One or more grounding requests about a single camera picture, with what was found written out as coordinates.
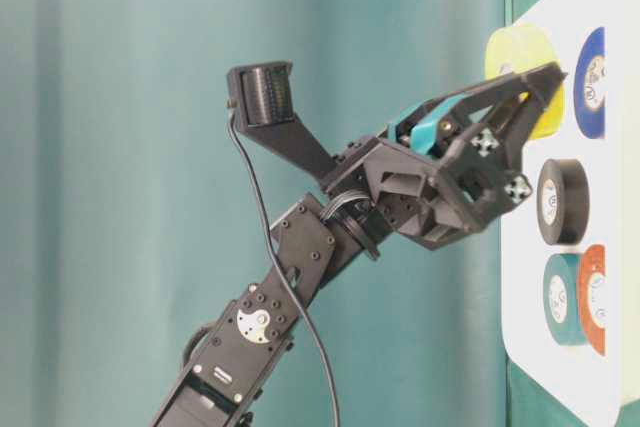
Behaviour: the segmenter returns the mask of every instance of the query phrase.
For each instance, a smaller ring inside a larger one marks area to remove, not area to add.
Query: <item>cyan part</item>
[[[467,97],[468,94],[462,93],[449,97],[448,99],[443,100],[438,104],[438,106],[433,109],[429,115],[427,115],[424,119],[422,119],[413,129],[411,129],[411,142],[410,147],[411,150],[422,154],[427,155],[433,145],[436,143],[436,134],[438,129],[438,124],[440,123],[440,119],[447,115],[447,113],[462,99]],[[422,102],[416,105],[405,109],[402,114],[397,116],[392,121],[388,122],[388,135],[389,140],[396,142],[396,128],[398,124],[402,122],[404,119],[413,114],[416,110],[420,108]]]

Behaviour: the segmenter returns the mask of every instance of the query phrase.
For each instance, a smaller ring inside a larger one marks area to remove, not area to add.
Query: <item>blue tape roll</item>
[[[555,254],[544,269],[544,315],[551,335],[560,345],[580,345],[587,341],[576,295],[579,268],[580,255]]]
[[[604,64],[604,27],[599,27],[582,46],[573,83],[576,120],[582,133],[590,139],[604,137]]]

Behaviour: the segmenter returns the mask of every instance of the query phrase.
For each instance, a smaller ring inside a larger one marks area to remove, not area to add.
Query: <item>wire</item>
[[[253,193],[255,194],[256,203],[258,204],[258,211],[260,213],[260,222],[262,224],[262,231],[267,243],[267,250],[269,252],[269,257],[271,257],[271,261],[273,262],[273,265],[276,268],[276,272],[278,273],[278,276],[280,277],[282,284],[284,285],[285,289],[287,290],[287,293],[291,297],[291,300],[298,308],[300,315],[304,319],[305,324],[307,324],[307,327],[309,328],[309,332],[311,332],[311,336],[313,337],[313,340],[316,346],[318,347],[318,351],[320,352],[320,357],[322,359],[322,365],[324,367],[324,372],[327,377],[327,384],[329,385],[329,394],[331,396],[331,408],[333,410],[333,425],[334,427],[340,427],[340,406],[338,405],[338,394],[336,393],[336,383],[333,378],[333,371],[331,369],[331,363],[329,362],[329,356],[327,355],[327,351],[324,348],[322,339],[320,339],[320,335],[318,334],[316,326],[311,320],[311,317],[309,316],[307,309],[305,308],[304,305],[302,305],[302,302],[298,298],[298,295],[293,290],[293,287],[291,287],[291,284],[289,284],[289,281],[287,280],[287,276],[284,272],[284,269],[282,268],[282,264],[280,264],[280,260],[276,255],[275,249],[273,248],[273,242],[271,241],[271,232],[269,230],[269,218],[267,216],[267,210],[264,206],[264,200],[262,199],[262,192],[260,190],[260,185],[258,185],[256,172],[253,168],[253,164],[251,163],[251,159],[249,158],[249,154],[247,154],[247,151],[242,145],[242,142],[240,142],[240,139],[238,138],[238,134],[234,129],[234,119],[235,119],[235,111],[231,110],[231,113],[229,114],[229,121],[227,122],[227,132],[229,133],[229,137],[231,137],[233,144],[238,149],[238,152],[240,153],[240,156],[244,161],[245,167],[249,172],[249,178],[251,179]]]
[[[184,350],[182,351],[182,367],[180,370],[186,367],[186,365],[191,360],[193,351],[196,350],[196,347],[198,346],[198,344],[202,341],[202,339],[205,338],[205,336],[209,332],[213,330],[215,326],[216,326],[216,322],[209,322],[207,324],[204,324],[202,327],[200,327],[198,330],[196,330],[193,333],[193,335],[187,342],[187,345],[185,345]]]

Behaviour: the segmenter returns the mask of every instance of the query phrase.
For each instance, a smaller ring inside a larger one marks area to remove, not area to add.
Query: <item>teal curtain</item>
[[[190,333],[268,268],[224,133],[225,74],[291,59],[330,151],[481,80],[503,0],[2,0],[0,412],[16,427],[146,425]],[[249,146],[272,217],[310,179]],[[396,237],[312,314],[344,424],[504,425],[497,227]],[[256,425],[325,426],[308,333]]]

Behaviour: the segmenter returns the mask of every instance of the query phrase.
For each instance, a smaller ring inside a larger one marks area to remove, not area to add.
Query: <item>orange tape roll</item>
[[[587,340],[600,355],[605,353],[606,280],[604,245],[592,245],[580,260],[578,312]]]

